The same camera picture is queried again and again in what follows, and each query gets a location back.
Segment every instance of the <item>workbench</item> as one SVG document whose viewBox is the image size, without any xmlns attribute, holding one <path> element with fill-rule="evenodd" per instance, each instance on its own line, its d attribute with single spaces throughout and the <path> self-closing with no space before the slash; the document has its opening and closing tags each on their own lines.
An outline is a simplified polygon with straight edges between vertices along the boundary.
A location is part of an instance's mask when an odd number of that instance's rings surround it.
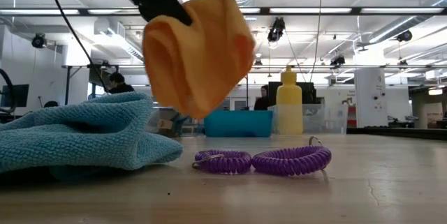
<svg viewBox="0 0 447 224">
<path fill-rule="evenodd" d="M 447 142 L 373 135 L 319 135 L 332 151 L 322 172 L 276 177 L 191 168 L 197 151 L 251 155 L 306 145 L 271 139 L 184 137 L 184 154 L 119 177 L 0 188 L 2 224 L 447 223 Z"/>
</svg>

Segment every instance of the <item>ceiling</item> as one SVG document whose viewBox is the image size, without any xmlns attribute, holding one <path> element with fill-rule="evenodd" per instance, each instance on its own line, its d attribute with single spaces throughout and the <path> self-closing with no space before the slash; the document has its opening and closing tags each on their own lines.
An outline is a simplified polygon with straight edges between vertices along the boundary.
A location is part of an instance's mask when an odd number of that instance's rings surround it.
<svg viewBox="0 0 447 224">
<path fill-rule="evenodd" d="M 396 7 L 396 6 L 427 6 L 431 0 L 321 0 L 322 6 L 327 7 Z M 129 0 L 60 0 L 64 8 L 123 8 L 133 7 Z M 251 0 L 250 6 L 254 7 L 318 7 L 320 0 Z M 56 8 L 54 0 L 0 0 L 0 8 Z M 270 43 L 267 40 L 267 32 L 272 25 L 275 16 L 271 15 L 250 15 L 246 16 L 247 24 L 253 32 L 256 39 L 255 53 L 260 55 L 264 65 L 286 65 L 299 64 L 321 65 L 329 64 L 331 58 L 337 54 L 343 54 L 346 64 L 353 63 L 355 52 L 352 40 L 358 39 L 359 35 L 370 35 L 379 29 L 389 25 L 391 22 L 399 19 L 399 16 L 375 15 L 375 16 L 322 16 L 320 26 L 318 27 L 318 16 L 285 16 L 286 34 L 276 43 Z M 95 44 L 93 37 L 93 25 L 96 17 L 72 17 L 71 22 L 76 30 L 81 33 L 87 41 Z M 126 39 L 139 46 L 141 33 L 145 26 L 145 21 L 141 17 L 109 17 L 112 22 L 121 22 L 126 27 Z M 67 32 L 57 31 L 58 26 L 66 26 L 59 17 L 16 17 L 15 26 L 32 27 L 41 29 L 49 28 L 46 34 L 51 40 L 64 43 L 70 40 L 71 36 Z M 426 54 L 423 57 L 417 54 L 430 50 L 447 43 L 447 16 L 434 16 L 425 22 L 411 27 L 413 39 L 406 43 L 399 43 L 395 40 L 385 40 L 379 45 L 383 48 L 384 57 L 387 64 L 396 64 L 399 57 L 408 57 L 410 64 L 429 64 L 440 59 L 447 60 L 447 50 L 438 50 L 432 54 Z M 22 33 L 32 34 L 33 31 L 25 28 L 20 30 Z M 318 38 L 318 48 L 316 48 L 316 39 Z M 343 51 L 336 52 L 333 49 L 344 43 Z M 132 58 L 122 50 L 116 50 L 113 45 L 104 45 L 98 43 L 98 52 L 95 54 L 98 58 L 107 59 L 119 64 L 132 64 Z M 282 69 L 254 69 L 254 72 L 272 72 L 279 73 Z M 130 74 L 144 75 L 143 69 L 124 70 Z M 388 72 L 398 72 L 399 70 L 389 70 Z"/>
</svg>

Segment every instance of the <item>yellow bottle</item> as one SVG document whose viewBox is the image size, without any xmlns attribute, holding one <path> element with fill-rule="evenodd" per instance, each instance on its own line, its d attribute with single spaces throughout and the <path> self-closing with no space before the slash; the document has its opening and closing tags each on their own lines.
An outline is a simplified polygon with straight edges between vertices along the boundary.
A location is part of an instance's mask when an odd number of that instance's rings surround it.
<svg viewBox="0 0 447 224">
<path fill-rule="evenodd" d="M 302 134 L 302 90 L 290 66 L 281 73 L 277 91 L 277 129 L 281 135 Z"/>
</svg>

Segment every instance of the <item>computer monitor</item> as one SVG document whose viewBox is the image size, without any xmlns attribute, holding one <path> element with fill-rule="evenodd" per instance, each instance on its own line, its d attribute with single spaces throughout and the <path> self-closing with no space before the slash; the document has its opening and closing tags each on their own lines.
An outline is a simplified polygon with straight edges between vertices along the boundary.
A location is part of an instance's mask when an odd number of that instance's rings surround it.
<svg viewBox="0 0 447 224">
<path fill-rule="evenodd" d="M 17 107 L 26 107 L 28 101 L 29 84 L 13 85 L 15 99 L 17 101 Z M 1 103 L 0 107 L 11 107 L 13 102 L 9 96 L 9 87 L 4 85 L 1 90 Z"/>
</svg>

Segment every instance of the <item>clear plastic container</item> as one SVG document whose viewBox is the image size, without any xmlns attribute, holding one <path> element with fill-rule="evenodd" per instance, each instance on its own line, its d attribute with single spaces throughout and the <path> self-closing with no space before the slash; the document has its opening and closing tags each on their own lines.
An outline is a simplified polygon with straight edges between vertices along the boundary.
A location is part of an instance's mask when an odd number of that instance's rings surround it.
<svg viewBox="0 0 447 224">
<path fill-rule="evenodd" d="M 277 130 L 278 107 L 280 110 L 296 111 L 295 105 L 275 105 L 269 107 L 273 111 L 272 132 Z M 302 105 L 303 134 L 332 133 L 346 134 L 348 106 Z"/>
</svg>

